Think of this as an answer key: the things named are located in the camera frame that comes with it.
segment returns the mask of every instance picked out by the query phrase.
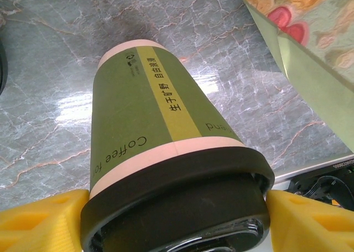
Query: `metal edge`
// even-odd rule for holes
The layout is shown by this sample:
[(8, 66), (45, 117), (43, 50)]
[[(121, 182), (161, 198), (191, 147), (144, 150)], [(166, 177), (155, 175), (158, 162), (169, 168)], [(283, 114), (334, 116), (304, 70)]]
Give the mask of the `metal edge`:
[(295, 171), (292, 171), (292, 172), (289, 172), (289, 173), (286, 173), (286, 174), (283, 174), (280, 176), (276, 176), (274, 185), (290, 181), (290, 179), (293, 178), (294, 176), (298, 176), (303, 173), (307, 173), (310, 171), (314, 171), (314, 170), (317, 170), (317, 169), (320, 169), (323, 167), (331, 166), (331, 165), (338, 164), (340, 162), (345, 162), (345, 161), (352, 160), (352, 159), (354, 159), (354, 154), (345, 155), (345, 156), (338, 157), (336, 159), (331, 159), (328, 161), (323, 161), (318, 164), (315, 163), (309, 167), (304, 167), (304, 168), (301, 168), (301, 169), (298, 169), (298, 170), (295, 170)]

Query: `gray marble countertop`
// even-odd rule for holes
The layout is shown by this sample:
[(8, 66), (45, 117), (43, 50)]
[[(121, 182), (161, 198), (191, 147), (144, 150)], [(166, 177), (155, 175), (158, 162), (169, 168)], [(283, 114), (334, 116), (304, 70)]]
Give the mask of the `gray marble countertop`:
[(277, 68), (242, 0), (0, 0), (0, 210), (89, 187), (92, 83), (131, 39), (174, 53), (276, 175), (350, 151)]

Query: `black cable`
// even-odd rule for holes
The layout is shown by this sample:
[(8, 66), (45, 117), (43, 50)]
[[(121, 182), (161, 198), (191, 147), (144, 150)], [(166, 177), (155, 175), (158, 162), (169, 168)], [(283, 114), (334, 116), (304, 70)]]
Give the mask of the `black cable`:
[(340, 182), (342, 185), (344, 185), (347, 189), (348, 189), (348, 192), (350, 194), (350, 196), (352, 197), (353, 201), (354, 201), (354, 195), (353, 195), (353, 192), (351, 192), (350, 188), (347, 186), (347, 184), (345, 184), (343, 182), (343, 180), (341, 180), (340, 178), (338, 177), (335, 177), (335, 176), (321, 176), (317, 181), (316, 183), (311, 187), (310, 190), (308, 190), (308, 192), (306, 192), (305, 194), (303, 194), (304, 197), (307, 197), (307, 198), (310, 198), (313, 194), (316, 193), (316, 191), (321, 187), (321, 184), (320, 184), (320, 180), (323, 180), (323, 179), (333, 179), (335, 182)]

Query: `yellow plastic block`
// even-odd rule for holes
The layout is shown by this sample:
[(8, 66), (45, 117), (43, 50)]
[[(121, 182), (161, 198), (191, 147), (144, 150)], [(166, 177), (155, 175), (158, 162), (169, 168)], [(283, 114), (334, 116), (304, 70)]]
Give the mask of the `yellow plastic block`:
[(81, 252), (80, 213), (87, 190), (0, 212), (0, 252)]
[(354, 212), (278, 190), (267, 206), (274, 252), (354, 252)]

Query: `yellow stripe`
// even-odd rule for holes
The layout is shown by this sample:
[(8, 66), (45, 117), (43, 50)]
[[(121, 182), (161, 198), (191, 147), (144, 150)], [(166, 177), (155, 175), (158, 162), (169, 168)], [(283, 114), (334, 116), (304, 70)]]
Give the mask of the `yellow stripe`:
[(201, 137), (154, 49), (151, 46), (140, 46), (137, 51), (172, 140)]

